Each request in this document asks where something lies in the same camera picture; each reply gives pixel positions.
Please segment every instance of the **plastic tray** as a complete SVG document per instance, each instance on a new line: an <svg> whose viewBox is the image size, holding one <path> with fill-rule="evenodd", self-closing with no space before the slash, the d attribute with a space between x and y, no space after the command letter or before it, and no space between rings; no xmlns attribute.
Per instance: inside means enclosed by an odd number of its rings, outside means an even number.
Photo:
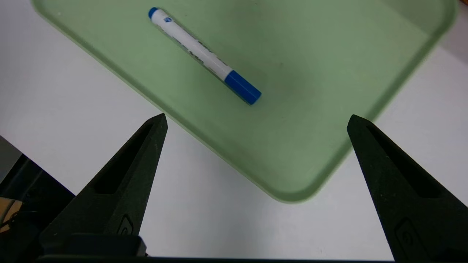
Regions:
<svg viewBox="0 0 468 263"><path fill-rule="evenodd" d="M455 0L33 0L39 14L272 197L297 202L452 25ZM149 20L163 8L263 95L230 91Z"/></svg>

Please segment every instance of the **marker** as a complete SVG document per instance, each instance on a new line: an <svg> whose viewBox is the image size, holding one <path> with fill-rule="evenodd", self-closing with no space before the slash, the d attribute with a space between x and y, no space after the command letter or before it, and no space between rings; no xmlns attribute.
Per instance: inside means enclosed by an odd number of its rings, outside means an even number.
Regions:
<svg viewBox="0 0 468 263"><path fill-rule="evenodd" d="M240 76L231 67L222 62L200 41L192 37L187 31L179 26L174 19L169 17L163 10L153 7L149 10L149 18L153 24L170 37L179 42L190 55L203 63L203 65L222 79L239 97L248 104L254 104L262 93Z"/></svg>

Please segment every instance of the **white marker barrel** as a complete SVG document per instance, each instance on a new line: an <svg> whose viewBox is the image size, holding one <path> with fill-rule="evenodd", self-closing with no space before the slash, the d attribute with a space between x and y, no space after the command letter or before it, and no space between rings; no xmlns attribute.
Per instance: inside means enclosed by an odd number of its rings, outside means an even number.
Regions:
<svg viewBox="0 0 468 263"><path fill-rule="evenodd" d="M153 7L148 15L155 25L159 26L167 35L180 43L190 55L201 61L206 68L222 79L248 104L252 105L260 98L262 93L258 89L222 62L213 52L192 37L163 10Z"/></svg>

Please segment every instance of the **blue marker cap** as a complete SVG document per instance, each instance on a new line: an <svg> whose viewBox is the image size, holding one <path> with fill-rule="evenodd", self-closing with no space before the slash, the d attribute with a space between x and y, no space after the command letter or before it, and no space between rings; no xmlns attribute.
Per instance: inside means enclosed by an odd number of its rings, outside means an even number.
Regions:
<svg viewBox="0 0 468 263"><path fill-rule="evenodd" d="M149 19L151 19L151 17L153 16L153 13L156 12L156 10L158 10L158 8L156 7L153 7L152 9L149 10L148 12Z"/></svg>
<svg viewBox="0 0 468 263"><path fill-rule="evenodd" d="M224 82L248 104L254 104L262 93L236 71L231 71Z"/></svg>

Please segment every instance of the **white table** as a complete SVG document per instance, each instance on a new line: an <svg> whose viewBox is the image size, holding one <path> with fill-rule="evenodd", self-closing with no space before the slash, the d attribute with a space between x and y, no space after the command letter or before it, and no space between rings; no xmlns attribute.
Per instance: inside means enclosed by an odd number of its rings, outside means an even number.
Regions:
<svg viewBox="0 0 468 263"><path fill-rule="evenodd" d="M376 124L468 204L468 10ZM0 2L0 135L78 193L154 106L41 19ZM350 153L322 190L279 203L169 120L140 232L154 256L391 260Z"/></svg>

